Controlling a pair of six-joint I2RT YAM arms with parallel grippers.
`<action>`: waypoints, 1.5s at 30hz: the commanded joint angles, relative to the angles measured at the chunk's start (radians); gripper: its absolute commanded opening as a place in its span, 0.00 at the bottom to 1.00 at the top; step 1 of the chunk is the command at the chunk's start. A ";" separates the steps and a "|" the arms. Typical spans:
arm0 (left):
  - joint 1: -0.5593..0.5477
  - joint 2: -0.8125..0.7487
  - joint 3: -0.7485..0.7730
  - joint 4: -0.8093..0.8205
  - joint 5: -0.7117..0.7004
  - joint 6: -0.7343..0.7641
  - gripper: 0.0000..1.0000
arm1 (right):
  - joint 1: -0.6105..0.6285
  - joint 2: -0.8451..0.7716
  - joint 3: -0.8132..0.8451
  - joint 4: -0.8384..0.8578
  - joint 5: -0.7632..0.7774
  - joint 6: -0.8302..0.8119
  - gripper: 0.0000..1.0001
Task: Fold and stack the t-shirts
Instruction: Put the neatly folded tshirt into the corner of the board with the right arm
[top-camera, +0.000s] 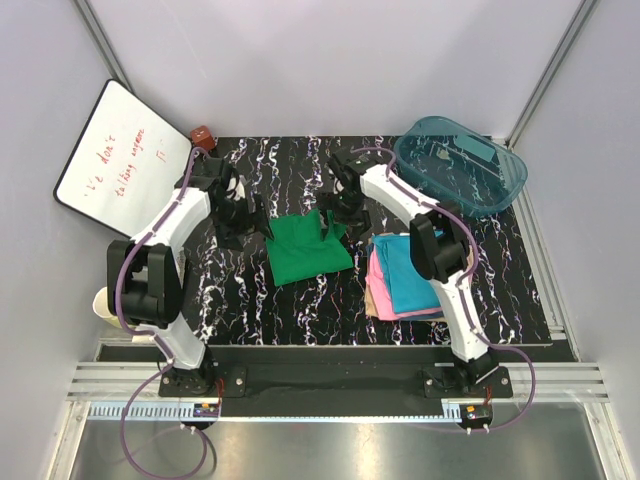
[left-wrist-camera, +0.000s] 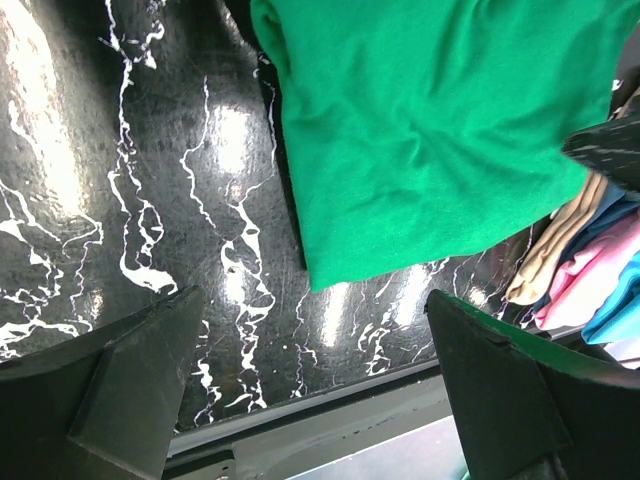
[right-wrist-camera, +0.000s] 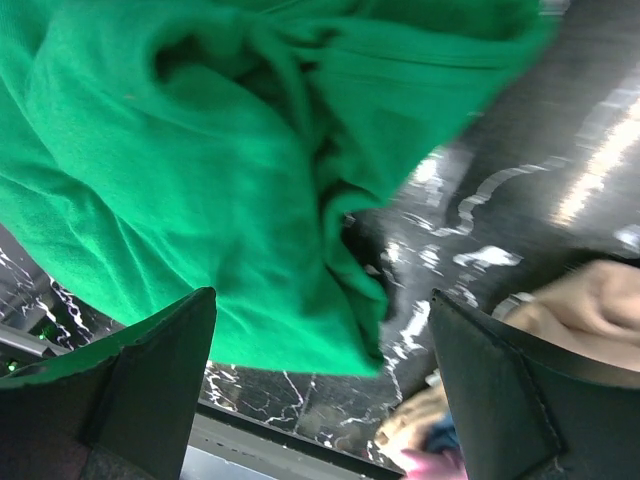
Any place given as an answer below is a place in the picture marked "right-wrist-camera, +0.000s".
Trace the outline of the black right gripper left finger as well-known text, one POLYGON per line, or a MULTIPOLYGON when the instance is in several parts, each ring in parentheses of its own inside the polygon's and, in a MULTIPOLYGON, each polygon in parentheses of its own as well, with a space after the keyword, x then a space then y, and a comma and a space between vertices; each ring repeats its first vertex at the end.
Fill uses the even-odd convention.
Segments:
POLYGON ((216 321, 201 288, 1 379, 4 479, 177 479, 216 321))

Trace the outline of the green t-shirt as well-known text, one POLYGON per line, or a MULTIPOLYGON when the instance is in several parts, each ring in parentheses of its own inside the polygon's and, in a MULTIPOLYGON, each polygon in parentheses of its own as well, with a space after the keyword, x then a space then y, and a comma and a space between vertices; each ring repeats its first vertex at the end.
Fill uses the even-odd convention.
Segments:
POLYGON ((531 66, 543 1, 5 1, 1 222, 132 325, 211 287, 212 360, 373 376, 342 241, 531 66))

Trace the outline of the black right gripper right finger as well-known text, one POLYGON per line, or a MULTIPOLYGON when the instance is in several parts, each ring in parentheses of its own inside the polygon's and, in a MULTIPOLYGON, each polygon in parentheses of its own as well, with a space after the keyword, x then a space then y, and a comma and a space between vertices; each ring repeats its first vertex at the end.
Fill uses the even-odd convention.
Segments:
POLYGON ((436 290, 429 327, 471 479, 636 479, 639 375, 436 290))

